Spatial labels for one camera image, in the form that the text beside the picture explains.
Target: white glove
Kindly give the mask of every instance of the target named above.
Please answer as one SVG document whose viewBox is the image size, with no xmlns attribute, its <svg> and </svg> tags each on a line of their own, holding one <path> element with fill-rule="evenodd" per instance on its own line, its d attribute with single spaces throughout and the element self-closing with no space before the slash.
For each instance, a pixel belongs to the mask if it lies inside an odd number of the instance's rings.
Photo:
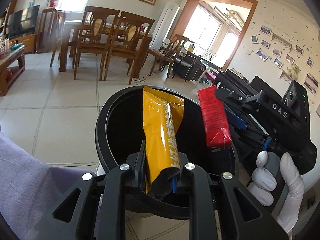
<svg viewBox="0 0 320 240">
<path fill-rule="evenodd" d="M 276 188 L 276 179 L 270 171 L 263 168 L 267 161 L 268 153 L 266 151 L 260 152 L 256 161 L 258 168 L 252 173 L 253 182 L 248 186 L 251 194 L 264 206 L 270 206 L 273 203 L 270 191 Z M 289 193 L 276 221 L 290 235 L 298 220 L 299 208 L 304 194 L 304 183 L 289 153 L 282 155 L 280 172 L 288 185 Z"/>
</svg>

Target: das logo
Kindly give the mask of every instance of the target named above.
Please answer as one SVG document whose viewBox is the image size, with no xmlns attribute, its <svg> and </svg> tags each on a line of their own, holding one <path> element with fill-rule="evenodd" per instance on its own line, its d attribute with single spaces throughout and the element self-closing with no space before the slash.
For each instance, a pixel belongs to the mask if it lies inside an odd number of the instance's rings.
<svg viewBox="0 0 320 240">
<path fill-rule="evenodd" d="M 275 110 L 277 110 L 277 109 L 278 109 L 278 106 L 277 106 L 275 103 L 273 103 L 272 108 L 275 109 Z M 287 118 L 287 116 L 288 116 L 287 112 L 285 112 L 284 110 L 282 110 L 281 107 L 277 110 L 277 112 L 278 112 L 279 114 L 282 114 L 284 118 Z"/>
</svg>

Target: black trash can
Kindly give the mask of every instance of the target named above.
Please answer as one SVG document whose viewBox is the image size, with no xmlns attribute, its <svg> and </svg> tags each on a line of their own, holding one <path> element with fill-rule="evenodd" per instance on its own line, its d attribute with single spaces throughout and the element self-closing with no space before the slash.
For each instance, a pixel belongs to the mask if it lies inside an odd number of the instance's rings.
<svg viewBox="0 0 320 240">
<path fill-rule="evenodd" d="M 211 152 L 207 147 L 199 104 L 172 90 L 150 87 L 184 98 L 184 117 L 176 134 L 178 151 L 209 173 L 220 175 L 228 171 L 235 175 L 238 160 L 234 146 L 220 152 Z M 146 139 L 142 90 L 143 86 L 134 86 L 115 93 L 100 112 L 95 139 L 98 156 L 106 172 L 125 163 L 128 155 L 139 152 L 142 140 Z M 126 209 L 170 219 L 189 219 L 189 198 L 170 194 L 160 201 L 146 194 L 127 195 Z"/>
</svg>

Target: television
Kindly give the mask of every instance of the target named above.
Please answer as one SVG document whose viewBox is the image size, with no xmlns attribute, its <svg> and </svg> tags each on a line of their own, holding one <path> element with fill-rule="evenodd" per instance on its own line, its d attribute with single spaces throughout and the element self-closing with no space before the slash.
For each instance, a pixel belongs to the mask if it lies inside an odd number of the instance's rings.
<svg viewBox="0 0 320 240">
<path fill-rule="evenodd" d="M 7 23 L 8 38 L 36 31 L 36 23 L 40 5 L 31 6 L 9 15 Z"/>
</svg>

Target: red box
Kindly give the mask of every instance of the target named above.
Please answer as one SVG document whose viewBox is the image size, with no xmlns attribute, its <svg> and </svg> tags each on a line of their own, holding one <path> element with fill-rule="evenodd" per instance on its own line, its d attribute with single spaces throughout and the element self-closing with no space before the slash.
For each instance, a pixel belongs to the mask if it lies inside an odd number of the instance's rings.
<svg viewBox="0 0 320 240">
<path fill-rule="evenodd" d="M 217 86 L 198 90 L 207 146 L 229 148 L 231 134 L 223 103 L 216 98 Z"/>
</svg>

